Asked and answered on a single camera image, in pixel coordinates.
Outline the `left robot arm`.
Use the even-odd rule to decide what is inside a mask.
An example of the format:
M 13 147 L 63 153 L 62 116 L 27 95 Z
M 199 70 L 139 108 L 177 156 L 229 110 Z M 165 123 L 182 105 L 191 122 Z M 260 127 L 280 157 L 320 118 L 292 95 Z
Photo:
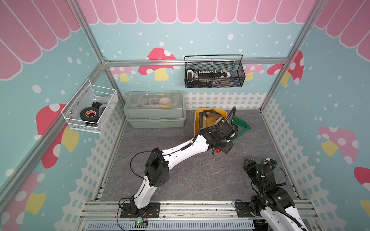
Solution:
M 225 119 L 214 125 L 199 129 L 196 135 L 170 149 L 156 148 L 150 151 L 145 164 L 143 182 L 136 194 L 119 202 L 121 218 L 150 217 L 151 197 L 157 188 L 170 179 L 170 170 L 194 155 L 211 150 L 213 153 L 228 153 L 233 147 L 232 140 L 238 136 L 239 129 L 233 120 L 237 108 L 233 107 Z

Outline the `white socket bit set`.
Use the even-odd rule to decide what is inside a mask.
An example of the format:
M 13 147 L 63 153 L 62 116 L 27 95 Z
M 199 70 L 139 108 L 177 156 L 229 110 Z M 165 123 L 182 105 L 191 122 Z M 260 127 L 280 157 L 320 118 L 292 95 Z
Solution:
M 231 74 L 225 68 L 216 70 L 195 70 L 188 69 L 185 82 L 197 86 L 225 85 L 230 83 Z

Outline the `green circuit board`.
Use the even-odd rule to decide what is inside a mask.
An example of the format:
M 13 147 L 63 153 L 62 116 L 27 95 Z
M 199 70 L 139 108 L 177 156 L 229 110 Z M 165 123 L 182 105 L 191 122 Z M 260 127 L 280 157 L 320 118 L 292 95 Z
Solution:
M 147 227 L 148 227 L 148 221 L 144 221 L 144 220 L 135 221 L 136 229 L 146 229 Z

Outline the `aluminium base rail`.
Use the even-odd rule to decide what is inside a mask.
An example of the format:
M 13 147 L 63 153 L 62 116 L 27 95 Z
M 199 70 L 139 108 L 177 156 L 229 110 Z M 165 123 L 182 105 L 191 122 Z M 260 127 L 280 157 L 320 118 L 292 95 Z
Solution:
M 259 230 L 263 218 L 239 218 L 234 201 L 162 201 L 158 218 L 148 218 L 141 231 Z M 136 218 L 120 218 L 117 202 L 88 202 L 76 231 L 136 231 Z

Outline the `yellow plastic storage tray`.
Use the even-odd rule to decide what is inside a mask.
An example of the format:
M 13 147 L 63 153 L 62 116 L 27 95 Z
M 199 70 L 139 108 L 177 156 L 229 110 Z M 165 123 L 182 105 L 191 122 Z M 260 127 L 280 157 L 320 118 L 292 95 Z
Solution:
M 221 124 L 227 117 L 227 112 L 222 109 L 198 109 L 195 113 L 194 137 L 201 129 Z

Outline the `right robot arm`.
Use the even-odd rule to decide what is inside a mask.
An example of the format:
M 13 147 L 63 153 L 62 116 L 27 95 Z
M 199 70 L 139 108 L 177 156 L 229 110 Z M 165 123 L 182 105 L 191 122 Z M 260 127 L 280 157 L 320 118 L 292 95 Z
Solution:
M 272 231 L 306 231 L 298 209 L 291 196 L 277 183 L 274 170 L 278 168 L 277 161 L 267 158 L 259 163 L 245 159 L 243 169 L 251 179 L 251 185 L 256 186 L 256 194 L 251 197 L 250 213 L 262 217 Z

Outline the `red-handled small hoe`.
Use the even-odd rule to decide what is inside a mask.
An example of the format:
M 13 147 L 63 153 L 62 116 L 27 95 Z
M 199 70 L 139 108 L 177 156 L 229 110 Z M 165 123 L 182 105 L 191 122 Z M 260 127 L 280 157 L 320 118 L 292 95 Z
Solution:
M 202 112 L 199 112 L 199 123 L 198 123 L 198 128 L 199 130 L 204 129 L 207 127 L 207 116 L 208 114 L 215 114 L 216 112 L 214 110 L 204 110 Z

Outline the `black tape roll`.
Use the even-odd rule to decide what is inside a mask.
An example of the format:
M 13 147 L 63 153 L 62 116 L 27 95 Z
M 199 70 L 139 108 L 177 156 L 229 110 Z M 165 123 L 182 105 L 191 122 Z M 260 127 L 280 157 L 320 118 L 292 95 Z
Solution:
M 96 123 L 99 118 L 99 109 L 96 107 L 85 108 L 80 112 L 80 118 L 86 122 Z

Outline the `translucent green storage box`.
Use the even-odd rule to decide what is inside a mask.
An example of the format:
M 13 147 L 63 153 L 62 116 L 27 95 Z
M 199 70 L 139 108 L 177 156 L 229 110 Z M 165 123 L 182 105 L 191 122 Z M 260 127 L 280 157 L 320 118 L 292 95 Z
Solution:
M 124 112 L 134 128 L 180 128 L 186 121 L 185 95 L 182 91 L 132 91 Z

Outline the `wooden-handled hatchet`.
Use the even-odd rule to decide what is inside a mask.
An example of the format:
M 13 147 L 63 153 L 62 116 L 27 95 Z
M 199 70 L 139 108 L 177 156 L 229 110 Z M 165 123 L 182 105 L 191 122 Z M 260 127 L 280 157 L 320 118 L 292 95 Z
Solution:
M 201 127 L 205 129 L 207 127 L 207 112 L 202 112 Z

